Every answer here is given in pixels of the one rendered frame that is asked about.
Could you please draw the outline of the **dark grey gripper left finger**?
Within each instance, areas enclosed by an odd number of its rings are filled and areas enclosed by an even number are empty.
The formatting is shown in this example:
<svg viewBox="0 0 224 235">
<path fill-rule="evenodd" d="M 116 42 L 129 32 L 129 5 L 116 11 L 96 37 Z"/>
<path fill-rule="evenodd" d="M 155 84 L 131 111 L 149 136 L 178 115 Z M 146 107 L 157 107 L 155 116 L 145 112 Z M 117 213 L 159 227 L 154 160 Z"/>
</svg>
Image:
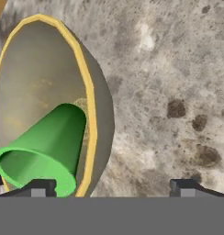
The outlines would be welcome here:
<svg viewBox="0 0 224 235">
<path fill-rule="evenodd" d="M 56 185 L 54 179 L 34 179 L 25 186 L 4 193 L 0 197 L 55 197 Z"/>
</svg>

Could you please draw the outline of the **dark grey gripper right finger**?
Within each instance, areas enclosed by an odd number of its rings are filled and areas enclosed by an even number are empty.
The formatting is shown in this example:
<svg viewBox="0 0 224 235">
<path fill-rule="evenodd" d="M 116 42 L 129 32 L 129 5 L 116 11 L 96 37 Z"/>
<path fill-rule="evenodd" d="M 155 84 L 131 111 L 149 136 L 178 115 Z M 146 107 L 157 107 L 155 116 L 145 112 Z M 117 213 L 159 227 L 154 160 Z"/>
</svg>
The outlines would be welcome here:
<svg viewBox="0 0 224 235">
<path fill-rule="evenodd" d="M 172 179 L 170 188 L 171 197 L 224 197 L 223 193 L 205 188 L 193 179 Z"/>
</svg>

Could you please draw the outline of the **green cup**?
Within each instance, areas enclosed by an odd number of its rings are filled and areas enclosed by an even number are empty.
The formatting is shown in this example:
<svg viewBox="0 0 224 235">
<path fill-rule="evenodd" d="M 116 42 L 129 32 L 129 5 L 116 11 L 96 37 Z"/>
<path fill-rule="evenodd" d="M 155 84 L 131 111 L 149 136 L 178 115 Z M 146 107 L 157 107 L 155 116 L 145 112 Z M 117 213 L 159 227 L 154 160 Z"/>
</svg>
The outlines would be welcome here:
<svg viewBox="0 0 224 235">
<path fill-rule="evenodd" d="M 26 132 L 0 148 L 0 174 L 17 188 L 32 180 L 54 180 L 56 195 L 77 186 L 86 115 L 78 106 L 61 104 Z"/>
</svg>

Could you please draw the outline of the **grey bowl with yellow rim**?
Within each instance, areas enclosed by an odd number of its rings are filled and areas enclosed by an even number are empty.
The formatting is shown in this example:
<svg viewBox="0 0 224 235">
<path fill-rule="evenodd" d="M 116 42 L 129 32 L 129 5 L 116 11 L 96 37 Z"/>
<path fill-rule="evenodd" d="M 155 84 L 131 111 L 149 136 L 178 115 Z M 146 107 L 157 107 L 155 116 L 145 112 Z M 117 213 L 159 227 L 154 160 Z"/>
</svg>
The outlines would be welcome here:
<svg viewBox="0 0 224 235">
<path fill-rule="evenodd" d="M 0 55 L 0 148 L 61 104 L 78 106 L 86 115 L 77 186 L 69 196 L 90 196 L 112 149 L 112 95 L 96 59 L 60 20 L 27 17 Z"/>
</svg>

